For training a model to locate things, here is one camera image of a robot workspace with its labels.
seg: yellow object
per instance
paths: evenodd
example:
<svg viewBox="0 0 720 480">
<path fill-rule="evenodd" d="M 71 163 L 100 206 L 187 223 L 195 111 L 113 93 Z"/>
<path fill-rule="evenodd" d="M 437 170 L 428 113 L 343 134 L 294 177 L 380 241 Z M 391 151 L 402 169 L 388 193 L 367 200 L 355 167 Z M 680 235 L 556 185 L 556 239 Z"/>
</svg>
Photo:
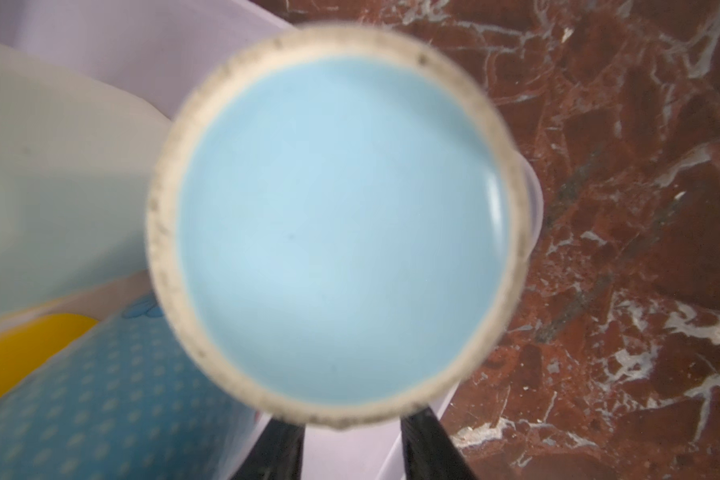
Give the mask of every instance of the yellow object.
<svg viewBox="0 0 720 480">
<path fill-rule="evenodd" d="M 98 322 L 82 315 L 42 316 L 0 333 L 0 397 Z"/>
</svg>

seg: ceramic cup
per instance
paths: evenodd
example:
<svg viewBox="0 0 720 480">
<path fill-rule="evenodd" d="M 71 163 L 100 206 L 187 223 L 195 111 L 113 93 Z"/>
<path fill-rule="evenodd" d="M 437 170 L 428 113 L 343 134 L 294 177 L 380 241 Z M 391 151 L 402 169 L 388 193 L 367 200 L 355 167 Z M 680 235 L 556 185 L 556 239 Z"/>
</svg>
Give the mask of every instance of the ceramic cup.
<svg viewBox="0 0 720 480">
<path fill-rule="evenodd" d="M 182 107 L 147 213 L 156 293 L 228 393 L 290 422 L 407 414 L 499 340 L 530 241 L 496 109 L 411 38 L 308 27 Z"/>
</svg>

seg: blue polka dot fabric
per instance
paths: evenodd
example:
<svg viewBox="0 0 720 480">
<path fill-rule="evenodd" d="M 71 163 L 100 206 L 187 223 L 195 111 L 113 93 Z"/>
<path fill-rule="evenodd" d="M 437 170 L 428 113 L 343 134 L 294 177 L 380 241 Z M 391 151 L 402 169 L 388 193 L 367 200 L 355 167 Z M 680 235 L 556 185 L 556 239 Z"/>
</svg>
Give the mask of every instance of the blue polka dot fabric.
<svg viewBox="0 0 720 480">
<path fill-rule="evenodd" d="M 148 295 L 0 399 L 0 480 L 223 478 L 255 414 L 195 367 Z"/>
</svg>

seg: beige unglazed ring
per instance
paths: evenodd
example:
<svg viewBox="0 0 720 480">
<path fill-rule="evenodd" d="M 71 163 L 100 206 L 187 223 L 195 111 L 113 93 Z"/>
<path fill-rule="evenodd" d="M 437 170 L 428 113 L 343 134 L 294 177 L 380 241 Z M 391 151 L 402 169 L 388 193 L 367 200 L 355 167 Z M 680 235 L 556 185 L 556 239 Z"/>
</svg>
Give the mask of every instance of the beige unglazed ring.
<svg viewBox="0 0 720 480">
<path fill-rule="evenodd" d="M 326 406 L 288 398 L 264 388 L 232 365 L 198 321 L 184 286 L 176 248 L 176 216 L 182 178 L 208 124 L 239 93 L 269 73 L 337 55 L 355 55 L 408 68 L 450 92 L 494 152 L 508 196 L 509 256 L 495 302 L 472 338 L 443 371 L 377 402 Z M 528 194 L 514 143 L 480 87 L 459 66 L 412 38 L 354 25 L 319 25 L 289 31 L 248 48 L 218 69 L 191 95 L 170 131 L 155 167 L 146 215 L 150 272 L 160 304 L 184 350 L 219 387 L 244 403 L 292 423 L 346 428 L 402 416 L 426 406 L 468 377 L 505 330 L 528 268 Z"/>
</svg>

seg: marble floor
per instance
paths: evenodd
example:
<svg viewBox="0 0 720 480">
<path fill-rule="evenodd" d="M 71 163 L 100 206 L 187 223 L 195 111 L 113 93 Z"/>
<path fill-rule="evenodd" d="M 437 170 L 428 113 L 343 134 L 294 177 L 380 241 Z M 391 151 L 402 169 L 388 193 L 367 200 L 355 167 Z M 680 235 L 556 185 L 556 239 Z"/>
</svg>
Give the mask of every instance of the marble floor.
<svg viewBox="0 0 720 480">
<path fill-rule="evenodd" d="M 509 331 L 443 424 L 489 480 L 720 478 L 720 0 L 257 0 L 430 42 L 547 207 Z"/>
</svg>

